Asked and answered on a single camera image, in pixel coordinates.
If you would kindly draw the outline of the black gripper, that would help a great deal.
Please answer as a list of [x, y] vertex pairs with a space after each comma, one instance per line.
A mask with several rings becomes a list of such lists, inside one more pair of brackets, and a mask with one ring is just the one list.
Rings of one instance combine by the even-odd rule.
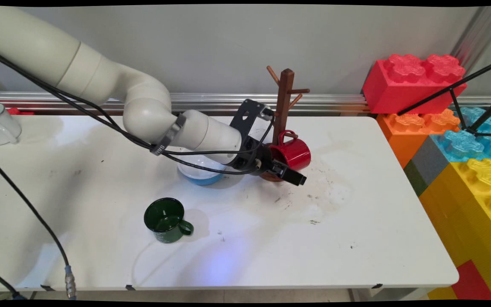
[[234, 158], [234, 168], [237, 171], [248, 172], [248, 174], [269, 172], [274, 177], [295, 186], [302, 186], [306, 182], [306, 176], [294, 171], [285, 163], [273, 160], [269, 146], [254, 138], [246, 137], [240, 150], [242, 153], [238, 153]]

